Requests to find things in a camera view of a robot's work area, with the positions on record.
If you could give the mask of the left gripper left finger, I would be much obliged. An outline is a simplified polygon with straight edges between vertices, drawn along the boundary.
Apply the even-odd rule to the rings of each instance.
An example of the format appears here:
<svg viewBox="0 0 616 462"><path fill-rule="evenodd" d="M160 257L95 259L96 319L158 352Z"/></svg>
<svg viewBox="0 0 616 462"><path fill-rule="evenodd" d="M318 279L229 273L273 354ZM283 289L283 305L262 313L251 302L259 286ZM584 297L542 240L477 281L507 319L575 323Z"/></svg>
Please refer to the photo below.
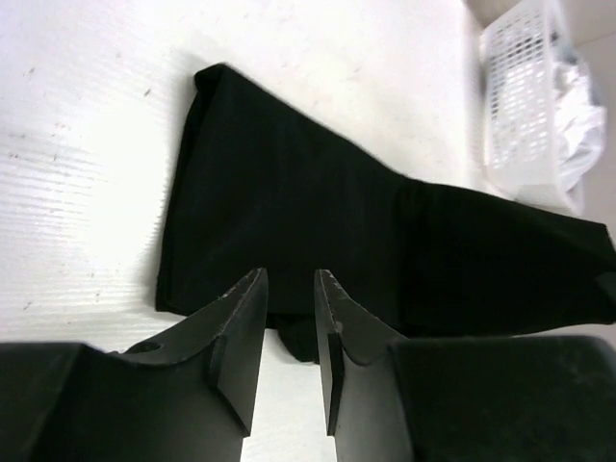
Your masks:
<svg viewBox="0 0 616 462"><path fill-rule="evenodd" d="M5 461L237 461L250 434L268 276L128 350L1 346Z"/></svg>

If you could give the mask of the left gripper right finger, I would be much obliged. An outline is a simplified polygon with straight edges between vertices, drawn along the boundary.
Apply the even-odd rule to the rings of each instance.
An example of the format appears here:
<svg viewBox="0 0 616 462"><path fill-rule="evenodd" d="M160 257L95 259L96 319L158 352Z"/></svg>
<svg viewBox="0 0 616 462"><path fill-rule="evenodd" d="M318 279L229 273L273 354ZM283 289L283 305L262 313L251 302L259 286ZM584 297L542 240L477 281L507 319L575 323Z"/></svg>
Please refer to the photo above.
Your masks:
<svg viewBox="0 0 616 462"><path fill-rule="evenodd" d="M341 461L611 461L615 352L591 336L409 339L315 275Z"/></svg>

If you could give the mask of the black tank top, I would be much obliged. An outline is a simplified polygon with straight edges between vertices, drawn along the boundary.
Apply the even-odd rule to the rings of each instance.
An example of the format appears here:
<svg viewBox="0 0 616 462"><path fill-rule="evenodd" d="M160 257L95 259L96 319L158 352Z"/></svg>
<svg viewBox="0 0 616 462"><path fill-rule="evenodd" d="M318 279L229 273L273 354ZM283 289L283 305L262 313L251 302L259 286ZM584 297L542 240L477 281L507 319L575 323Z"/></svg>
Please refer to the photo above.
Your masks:
<svg viewBox="0 0 616 462"><path fill-rule="evenodd" d="M263 268L267 325L301 362L318 358L318 270L408 337L614 323L603 224L406 177L225 64L194 84L158 310L190 315Z"/></svg>

